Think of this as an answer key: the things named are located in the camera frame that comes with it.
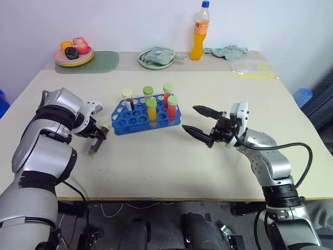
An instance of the test tube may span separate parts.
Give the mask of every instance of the test tube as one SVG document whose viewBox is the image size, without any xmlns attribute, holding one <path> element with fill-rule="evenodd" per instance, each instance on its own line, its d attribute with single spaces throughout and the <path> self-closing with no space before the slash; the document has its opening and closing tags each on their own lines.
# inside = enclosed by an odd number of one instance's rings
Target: test tube
<svg viewBox="0 0 333 250">
<path fill-rule="evenodd" d="M 154 89 L 151 86 L 144 87 L 145 101 L 152 99 L 153 92 L 154 92 Z"/>
<path fill-rule="evenodd" d="M 163 85 L 164 90 L 164 107 L 167 109 L 168 107 L 168 97 L 172 94 L 173 86 L 171 83 L 166 83 Z"/>
<path fill-rule="evenodd" d="M 100 126 L 100 129 L 106 135 L 110 130 L 110 126 L 108 126 L 107 124 L 103 124 L 102 126 Z M 94 154 L 96 154 L 102 142 L 103 142 L 102 138 L 100 137 L 94 138 L 88 149 L 88 155 L 93 156 Z"/>
<path fill-rule="evenodd" d="M 123 92 L 121 92 L 121 95 L 124 97 L 124 101 L 125 101 L 126 108 L 128 109 L 128 111 L 134 110 L 132 90 L 123 90 Z"/>
<path fill-rule="evenodd" d="M 174 95 L 169 96 L 169 98 L 168 98 L 168 117 L 169 117 L 170 124 L 173 124 L 175 122 L 175 116 L 177 113 L 177 104 L 178 104 L 178 98 Z"/>
<path fill-rule="evenodd" d="M 156 106 L 157 102 L 155 99 L 152 98 L 146 101 L 148 120 L 151 121 L 149 123 L 151 128 L 156 126 Z"/>
</svg>

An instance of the green mat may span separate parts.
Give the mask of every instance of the green mat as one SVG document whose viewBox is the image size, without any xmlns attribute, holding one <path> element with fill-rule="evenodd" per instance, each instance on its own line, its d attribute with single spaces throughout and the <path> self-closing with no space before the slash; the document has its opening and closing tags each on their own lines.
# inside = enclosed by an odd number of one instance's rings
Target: green mat
<svg viewBox="0 0 333 250">
<path fill-rule="evenodd" d="M 81 66 L 63 67 L 56 65 L 59 74 L 106 73 L 115 70 L 119 63 L 119 55 L 114 51 L 95 51 L 94 58 Z"/>
</svg>

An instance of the toy fruit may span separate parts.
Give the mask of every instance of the toy fruit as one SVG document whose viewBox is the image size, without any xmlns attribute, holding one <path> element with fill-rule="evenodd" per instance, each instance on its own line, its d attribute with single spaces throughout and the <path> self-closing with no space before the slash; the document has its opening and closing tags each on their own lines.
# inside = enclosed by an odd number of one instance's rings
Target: toy fruit
<svg viewBox="0 0 333 250">
<path fill-rule="evenodd" d="M 77 59 L 79 57 L 79 52 L 74 47 L 67 47 L 65 49 L 65 55 L 67 56 L 68 59 L 74 60 L 74 59 Z"/>
<path fill-rule="evenodd" d="M 76 48 L 78 50 L 79 54 L 85 54 L 85 53 L 88 53 L 88 51 L 89 51 L 89 45 L 84 40 L 83 37 L 73 38 L 73 45 L 74 45 L 74 48 Z"/>
<path fill-rule="evenodd" d="M 71 41 L 63 41 L 63 42 L 61 42 L 60 48 L 61 48 L 61 51 L 63 52 L 64 55 L 65 55 L 65 49 L 67 47 L 73 47 L 73 44 L 72 44 Z"/>
</svg>

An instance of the blue container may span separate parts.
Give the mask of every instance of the blue container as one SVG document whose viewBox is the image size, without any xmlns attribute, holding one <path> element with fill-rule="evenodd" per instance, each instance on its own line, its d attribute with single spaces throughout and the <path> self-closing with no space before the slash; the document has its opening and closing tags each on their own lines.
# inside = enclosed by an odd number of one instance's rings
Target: blue container
<svg viewBox="0 0 333 250">
<path fill-rule="evenodd" d="M 0 118 L 5 114 L 5 112 L 7 111 L 7 109 L 9 109 L 10 106 L 7 102 L 1 99 L 3 95 L 4 92 L 0 90 Z"/>
<path fill-rule="evenodd" d="M 124 101 L 119 102 L 116 109 L 111 115 L 112 127 L 116 135 L 130 134 L 152 129 L 160 129 L 170 126 L 179 125 L 181 123 L 181 111 L 177 105 L 176 116 L 172 119 L 172 123 L 168 120 L 168 111 L 163 108 L 164 95 L 154 95 L 157 102 L 157 119 L 156 126 L 151 128 L 148 120 L 147 108 L 144 103 L 144 97 L 133 98 L 134 110 L 128 111 Z"/>
<path fill-rule="evenodd" d="M 312 98 L 312 96 L 313 94 L 311 90 L 299 89 L 294 93 L 293 98 L 297 103 L 297 106 L 301 108 Z"/>
</svg>

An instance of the white wall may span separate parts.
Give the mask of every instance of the white wall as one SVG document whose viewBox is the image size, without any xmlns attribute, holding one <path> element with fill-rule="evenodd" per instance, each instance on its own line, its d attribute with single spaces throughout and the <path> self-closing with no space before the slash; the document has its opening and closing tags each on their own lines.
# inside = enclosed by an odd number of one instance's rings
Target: white wall
<svg viewBox="0 0 333 250">
<path fill-rule="evenodd" d="M 0 89 L 13 102 L 59 43 L 83 36 L 94 50 L 192 46 L 201 0 L 1 0 Z M 261 51 L 291 93 L 333 65 L 332 0 L 211 0 L 206 47 Z"/>
</svg>

